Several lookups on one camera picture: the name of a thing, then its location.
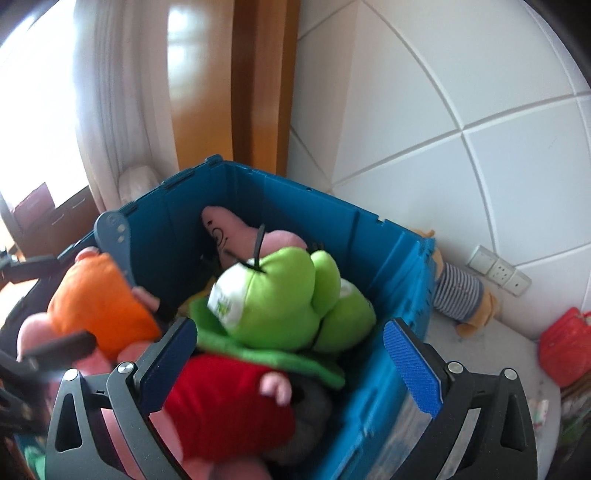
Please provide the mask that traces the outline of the pink pig plush orange dress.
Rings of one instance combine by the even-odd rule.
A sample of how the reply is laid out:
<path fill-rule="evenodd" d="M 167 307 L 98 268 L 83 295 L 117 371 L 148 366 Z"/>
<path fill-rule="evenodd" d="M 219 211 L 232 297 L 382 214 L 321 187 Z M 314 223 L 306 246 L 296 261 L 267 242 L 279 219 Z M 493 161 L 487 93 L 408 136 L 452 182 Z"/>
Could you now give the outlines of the pink pig plush orange dress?
<path fill-rule="evenodd" d="M 81 250 L 65 273 L 44 312 L 30 315 L 17 336 L 17 359 L 34 348 L 71 334 L 87 331 L 96 347 L 74 363 L 85 374 L 111 371 L 161 337 L 154 313 L 159 300 L 141 287 L 130 287 L 107 253 L 95 247 Z"/>

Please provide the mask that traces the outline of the pink pig plush red dress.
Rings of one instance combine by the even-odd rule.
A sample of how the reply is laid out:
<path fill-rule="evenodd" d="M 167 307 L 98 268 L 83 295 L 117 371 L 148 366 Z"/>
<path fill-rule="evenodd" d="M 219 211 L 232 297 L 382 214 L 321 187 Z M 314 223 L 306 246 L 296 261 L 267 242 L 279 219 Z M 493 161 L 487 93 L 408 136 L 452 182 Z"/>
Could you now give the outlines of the pink pig plush red dress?
<path fill-rule="evenodd" d="M 148 419 L 191 479 L 269 479 L 263 455 L 296 433 L 291 394 L 280 371 L 201 353 Z"/>

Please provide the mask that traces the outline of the green frog plush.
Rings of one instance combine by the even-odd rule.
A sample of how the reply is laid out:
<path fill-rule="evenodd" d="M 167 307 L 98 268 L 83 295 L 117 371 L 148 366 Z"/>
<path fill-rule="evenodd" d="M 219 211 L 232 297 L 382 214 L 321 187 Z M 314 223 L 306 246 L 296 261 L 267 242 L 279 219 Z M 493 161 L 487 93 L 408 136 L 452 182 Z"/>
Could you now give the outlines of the green frog plush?
<path fill-rule="evenodd" d="M 370 334 L 374 307 L 325 250 L 284 247 L 260 256 L 265 234 L 259 228 L 249 260 L 229 252 L 236 263 L 188 302 L 197 346 L 342 388 L 345 375 L 332 355 Z"/>

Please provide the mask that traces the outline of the grey plush toy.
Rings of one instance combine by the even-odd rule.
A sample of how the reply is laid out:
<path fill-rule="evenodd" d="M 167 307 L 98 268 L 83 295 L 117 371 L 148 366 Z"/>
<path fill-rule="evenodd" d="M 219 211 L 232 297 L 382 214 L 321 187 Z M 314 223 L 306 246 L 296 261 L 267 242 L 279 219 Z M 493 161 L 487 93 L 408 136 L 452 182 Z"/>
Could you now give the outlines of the grey plush toy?
<path fill-rule="evenodd" d="M 295 374 L 290 375 L 290 384 L 293 387 L 290 405 L 294 409 L 294 436 L 283 447 L 264 455 L 280 465 L 294 465 L 307 458 L 320 443 L 332 414 L 329 390 L 324 385 Z"/>

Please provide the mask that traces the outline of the small pink white box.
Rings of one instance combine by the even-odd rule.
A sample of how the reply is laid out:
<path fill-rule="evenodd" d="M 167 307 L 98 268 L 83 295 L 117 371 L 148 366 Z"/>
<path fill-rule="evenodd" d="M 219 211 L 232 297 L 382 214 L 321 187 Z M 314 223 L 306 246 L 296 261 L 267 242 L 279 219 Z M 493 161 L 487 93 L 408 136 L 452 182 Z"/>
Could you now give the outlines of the small pink white box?
<path fill-rule="evenodd" d="M 537 437 L 540 437 L 548 418 L 550 402 L 548 399 L 530 398 L 528 400 L 528 406 L 534 433 Z"/>

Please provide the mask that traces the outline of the red plastic toy case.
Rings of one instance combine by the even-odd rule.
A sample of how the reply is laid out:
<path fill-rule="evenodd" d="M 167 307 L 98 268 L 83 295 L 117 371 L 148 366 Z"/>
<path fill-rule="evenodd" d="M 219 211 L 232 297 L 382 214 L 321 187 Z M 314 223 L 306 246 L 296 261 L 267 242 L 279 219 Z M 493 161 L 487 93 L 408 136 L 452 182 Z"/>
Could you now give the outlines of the red plastic toy case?
<path fill-rule="evenodd" d="M 590 371 L 590 312 L 572 307 L 541 336 L 539 363 L 560 387 L 572 385 Z"/>

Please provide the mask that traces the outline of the blue plastic storage crate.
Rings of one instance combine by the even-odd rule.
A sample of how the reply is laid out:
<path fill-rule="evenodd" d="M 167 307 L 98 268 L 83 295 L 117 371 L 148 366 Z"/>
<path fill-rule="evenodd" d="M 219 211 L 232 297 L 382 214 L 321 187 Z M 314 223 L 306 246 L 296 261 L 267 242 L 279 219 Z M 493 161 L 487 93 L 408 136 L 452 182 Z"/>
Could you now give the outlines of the blue plastic storage crate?
<path fill-rule="evenodd" d="M 405 395 L 385 337 L 424 333 L 434 250 L 211 157 L 24 264 L 2 433 L 40 479 L 361 479 Z"/>

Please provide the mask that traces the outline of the brown bear plush striped shirt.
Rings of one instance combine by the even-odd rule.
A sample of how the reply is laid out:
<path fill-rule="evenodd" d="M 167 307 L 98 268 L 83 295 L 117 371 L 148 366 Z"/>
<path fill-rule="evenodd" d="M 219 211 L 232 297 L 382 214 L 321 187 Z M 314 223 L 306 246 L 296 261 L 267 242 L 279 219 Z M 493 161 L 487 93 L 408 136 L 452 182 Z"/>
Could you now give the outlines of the brown bear plush striped shirt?
<path fill-rule="evenodd" d="M 433 307 L 456 322 L 461 338 L 473 337 L 498 314 L 497 297 L 475 275 L 446 262 L 438 247 L 432 258 L 436 264 Z"/>

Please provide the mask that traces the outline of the pink starfish plush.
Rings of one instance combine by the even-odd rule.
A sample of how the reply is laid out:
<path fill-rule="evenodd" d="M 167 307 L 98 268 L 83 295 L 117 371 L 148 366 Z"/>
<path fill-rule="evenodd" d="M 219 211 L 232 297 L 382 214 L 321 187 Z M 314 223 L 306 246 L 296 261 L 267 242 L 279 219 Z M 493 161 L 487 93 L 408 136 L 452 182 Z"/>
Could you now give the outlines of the pink starfish plush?
<path fill-rule="evenodd" d="M 201 220 L 215 241 L 222 270 L 226 270 L 236 263 L 235 257 L 226 253 L 228 250 L 243 260 L 253 257 L 259 230 L 245 224 L 231 210 L 221 206 L 207 206 L 201 212 Z M 307 249 L 308 245 L 297 234 L 286 230 L 273 230 L 266 232 L 263 236 L 260 256 L 270 255 L 284 247 Z"/>

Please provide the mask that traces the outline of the white wall socket panel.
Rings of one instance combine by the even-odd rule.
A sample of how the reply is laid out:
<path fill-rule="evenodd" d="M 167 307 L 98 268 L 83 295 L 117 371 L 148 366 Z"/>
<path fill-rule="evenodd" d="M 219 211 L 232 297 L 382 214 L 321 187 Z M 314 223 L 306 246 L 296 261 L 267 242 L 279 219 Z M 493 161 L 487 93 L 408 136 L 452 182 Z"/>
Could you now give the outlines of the white wall socket panel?
<path fill-rule="evenodd" d="M 532 285 L 525 273 L 482 245 L 476 247 L 467 266 L 515 297 L 522 296 Z"/>

